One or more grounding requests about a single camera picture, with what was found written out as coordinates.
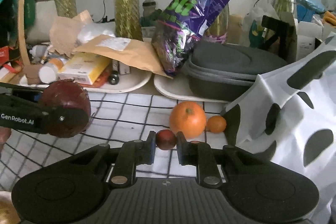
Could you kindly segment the small red fruit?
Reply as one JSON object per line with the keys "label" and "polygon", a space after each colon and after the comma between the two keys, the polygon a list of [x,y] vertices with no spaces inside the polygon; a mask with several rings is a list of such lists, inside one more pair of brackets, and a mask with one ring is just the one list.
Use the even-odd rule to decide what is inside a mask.
{"label": "small red fruit", "polygon": [[171,150],[176,146],[177,137],[170,130],[161,130],[156,133],[155,143],[161,150]]}

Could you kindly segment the small orange kumquat right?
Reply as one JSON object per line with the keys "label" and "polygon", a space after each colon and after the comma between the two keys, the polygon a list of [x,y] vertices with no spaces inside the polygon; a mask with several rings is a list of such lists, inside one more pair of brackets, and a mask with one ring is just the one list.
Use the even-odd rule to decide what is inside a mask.
{"label": "small orange kumquat right", "polygon": [[227,121],[220,115],[212,116],[208,119],[206,130],[211,133],[221,133],[224,132],[227,127]]}

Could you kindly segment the large orange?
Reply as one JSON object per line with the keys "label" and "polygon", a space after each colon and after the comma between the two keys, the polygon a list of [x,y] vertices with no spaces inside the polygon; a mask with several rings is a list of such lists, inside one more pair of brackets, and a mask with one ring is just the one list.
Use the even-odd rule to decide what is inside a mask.
{"label": "large orange", "polygon": [[196,102],[186,101],[177,104],[169,117],[169,127],[175,134],[182,132],[186,139],[196,138],[206,128],[207,117],[203,108]]}

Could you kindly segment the white cylinder bottle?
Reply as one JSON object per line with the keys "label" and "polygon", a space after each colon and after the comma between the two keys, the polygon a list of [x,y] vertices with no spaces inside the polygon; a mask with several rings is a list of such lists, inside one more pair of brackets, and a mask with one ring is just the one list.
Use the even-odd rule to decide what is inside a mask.
{"label": "white cylinder bottle", "polygon": [[41,69],[39,69],[39,79],[44,84],[50,84],[59,79],[58,73],[64,67],[64,63],[59,58],[49,59]]}

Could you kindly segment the yellow white box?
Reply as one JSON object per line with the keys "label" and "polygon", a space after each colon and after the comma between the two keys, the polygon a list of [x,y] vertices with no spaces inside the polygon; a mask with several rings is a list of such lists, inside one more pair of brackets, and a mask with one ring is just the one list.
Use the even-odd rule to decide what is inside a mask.
{"label": "yellow white box", "polygon": [[61,80],[93,85],[111,59],[94,53],[76,53],[58,72]]}

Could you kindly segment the white oval tray right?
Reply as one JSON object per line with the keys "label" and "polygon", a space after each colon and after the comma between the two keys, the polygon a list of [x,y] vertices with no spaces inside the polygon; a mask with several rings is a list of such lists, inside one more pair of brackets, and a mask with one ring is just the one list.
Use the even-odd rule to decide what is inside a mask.
{"label": "white oval tray right", "polygon": [[185,75],[178,75],[174,79],[155,75],[153,82],[154,87],[159,93],[171,99],[195,102],[228,103],[228,101],[214,100],[196,96],[190,90],[189,81]]}

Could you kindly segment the dark grey zipper case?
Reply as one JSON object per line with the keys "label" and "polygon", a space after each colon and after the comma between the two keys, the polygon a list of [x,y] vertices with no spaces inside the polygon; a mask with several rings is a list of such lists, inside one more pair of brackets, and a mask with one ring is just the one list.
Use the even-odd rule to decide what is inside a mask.
{"label": "dark grey zipper case", "polygon": [[260,49],[199,42],[184,68],[195,96],[232,102],[254,84],[258,75],[286,65],[277,55]]}

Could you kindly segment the torn brown paper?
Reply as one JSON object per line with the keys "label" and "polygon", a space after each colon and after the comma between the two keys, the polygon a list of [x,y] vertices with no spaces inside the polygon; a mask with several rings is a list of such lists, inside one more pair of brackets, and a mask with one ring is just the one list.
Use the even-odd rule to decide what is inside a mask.
{"label": "torn brown paper", "polygon": [[56,16],[49,32],[50,42],[54,50],[61,55],[71,57],[72,51],[77,45],[77,36],[82,27],[92,23],[88,10],[85,10],[74,18]]}

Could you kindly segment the wooden chair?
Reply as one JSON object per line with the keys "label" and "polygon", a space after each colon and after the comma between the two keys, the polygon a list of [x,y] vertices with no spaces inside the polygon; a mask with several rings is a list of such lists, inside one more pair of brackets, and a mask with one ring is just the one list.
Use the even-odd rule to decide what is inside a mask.
{"label": "wooden chair", "polygon": [[1,82],[8,83],[31,61],[26,31],[34,25],[35,0],[1,0]]}

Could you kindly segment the brown paper envelope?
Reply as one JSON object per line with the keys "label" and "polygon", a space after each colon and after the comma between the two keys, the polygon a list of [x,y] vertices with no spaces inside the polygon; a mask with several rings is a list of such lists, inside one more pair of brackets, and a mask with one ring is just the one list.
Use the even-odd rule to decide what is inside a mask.
{"label": "brown paper envelope", "polygon": [[100,35],[76,47],[72,52],[94,53],[120,61],[129,67],[170,78],[163,70],[158,55],[150,42]]}

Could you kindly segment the cow print cloth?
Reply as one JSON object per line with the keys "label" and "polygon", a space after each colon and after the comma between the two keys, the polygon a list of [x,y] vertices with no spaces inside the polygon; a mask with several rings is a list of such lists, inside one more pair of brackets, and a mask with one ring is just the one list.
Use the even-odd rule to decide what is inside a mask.
{"label": "cow print cloth", "polygon": [[335,223],[335,36],[258,75],[222,111],[227,143],[291,169],[319,190],[314,223]]}

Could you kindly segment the purple snack bag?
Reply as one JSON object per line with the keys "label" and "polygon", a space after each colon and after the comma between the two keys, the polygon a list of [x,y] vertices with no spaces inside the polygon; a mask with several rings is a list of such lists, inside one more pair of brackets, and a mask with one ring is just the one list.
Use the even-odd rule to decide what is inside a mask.
{"label": "purple snack bag", "polygon": [[163,70],[174,77],[230,0],[172,0],[151,39]]}

